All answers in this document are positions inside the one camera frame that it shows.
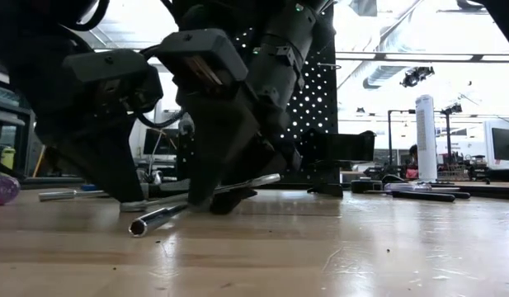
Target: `purple bottle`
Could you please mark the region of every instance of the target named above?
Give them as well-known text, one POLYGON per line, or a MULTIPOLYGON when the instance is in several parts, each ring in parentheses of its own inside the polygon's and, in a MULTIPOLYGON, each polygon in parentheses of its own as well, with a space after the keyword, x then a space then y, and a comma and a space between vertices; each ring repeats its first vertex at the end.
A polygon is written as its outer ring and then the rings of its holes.
POLYGON ((20 193, 20 188, 16 178, 0 176, 0 205, 14 200, 20 193))

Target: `workbench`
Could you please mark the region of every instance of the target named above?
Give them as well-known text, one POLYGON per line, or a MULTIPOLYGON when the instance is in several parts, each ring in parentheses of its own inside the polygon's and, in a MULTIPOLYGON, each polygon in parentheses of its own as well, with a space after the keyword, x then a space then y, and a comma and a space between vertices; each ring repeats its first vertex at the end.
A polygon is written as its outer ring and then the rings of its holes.
POLYGON ((115 200, 39 192, 0 207, 0 297, 509 296, 509 200, 260 191, 130 238, 115 200))

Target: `pegboard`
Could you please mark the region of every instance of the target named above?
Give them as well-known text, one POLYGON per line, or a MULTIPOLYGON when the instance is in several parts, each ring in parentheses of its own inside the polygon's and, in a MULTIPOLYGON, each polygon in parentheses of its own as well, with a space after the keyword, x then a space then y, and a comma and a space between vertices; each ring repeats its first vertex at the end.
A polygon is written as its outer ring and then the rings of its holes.
MULTIPOLYGON (((333 8, 328 8, 323 15, 326 21, 331 24, 333 19, 333 8)), ((254 30, 246 28, 240 32, 232 42, 239 54, 243 57, 252 51, 249 41, 252 39, 254 30)), ((334 36, 322 35, 313 42, 308 57, 304 62, 302 74, 304 77, 304 88, 293 93, 287 105, 287 113, 290 115, 291 125, 281 135, 282 139, 295 141, 300 151, 301 135, 311 128, 320 133, 337 133, 337 75, 335 68, 325 65, 335 65, 334 36)), ((177 153, 178 179, 188 177, 186 171, 190 171, 190 163, 195 161, 192 149, 193 139, 185 137, 180 139, 180 147, 177 153)), ((333 169, 319 174, 315 169, 304 167, 300 172, 284 175, 282 183, 309 184, 322 180, 323 182, 339 182, 339 170, 333 169)))

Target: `wooden table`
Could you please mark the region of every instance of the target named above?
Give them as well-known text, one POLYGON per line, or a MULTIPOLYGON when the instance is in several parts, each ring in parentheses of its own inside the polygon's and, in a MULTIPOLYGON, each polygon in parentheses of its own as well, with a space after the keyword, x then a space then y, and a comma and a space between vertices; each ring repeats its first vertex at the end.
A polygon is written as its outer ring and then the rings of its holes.
POLYGON ((147 238, 114 200, 0 207, 0 297, 509 296, 509 201, 260 191, 147 238))

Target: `white column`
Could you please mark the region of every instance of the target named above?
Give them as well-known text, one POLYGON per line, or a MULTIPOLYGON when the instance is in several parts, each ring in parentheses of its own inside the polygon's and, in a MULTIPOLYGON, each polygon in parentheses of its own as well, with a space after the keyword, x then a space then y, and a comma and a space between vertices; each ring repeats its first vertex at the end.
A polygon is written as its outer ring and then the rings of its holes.
POLYGON ((435 182, 437 179, 436 128, 432 96, 422 95, 416 99, 416 121, 419 179, 423 182, 435 182))

